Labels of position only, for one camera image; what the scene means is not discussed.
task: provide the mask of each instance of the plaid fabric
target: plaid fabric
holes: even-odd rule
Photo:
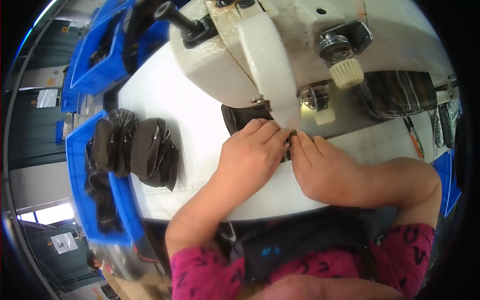
[[[437,107],[430,74],[410,71],[365,73],[365,80],[353,91],[358,106],[374,118],[393,119]]]

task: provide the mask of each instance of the woman's left hand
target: woman's left hand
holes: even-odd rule
[[[216,172],[209,184],[239,205],[258,192],[272,177],[288,149],[290,131],[274,121],[253,119],[223,143]]]

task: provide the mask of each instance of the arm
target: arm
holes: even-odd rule
[[[267,120],[252,120],[222,147],[218,168],[199,192],[172,218],[165,235],[170,257],[212,242],[218,224],[272,177],[289,132]]]
[[[295,177],[303,193],[340,206],[398,209],[394,225],[436,226],[442,186],[436,171],[412,158],[367,166],[358,164],[325,139],[304,133],[292,138]]]

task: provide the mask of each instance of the woman's right hand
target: woman's right hand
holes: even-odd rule
[[[331,205],[355,206],[366,180],[364,167],[320,136],[292,136],[293,173],[303,194]]]

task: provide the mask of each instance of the orange scissors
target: orange scissors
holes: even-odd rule
[[[410,138],[415,146],[415,150],[417,150],[417,155],[421,160],[424,160],[425,155],[423,153],[423,147],[420,143],[420,138],[417,134],[417,131],[415,130],[415,126],[413,126],[412,119],[410,117],[403,118],[403,122],[405,122],[405,126],[407,127]]]

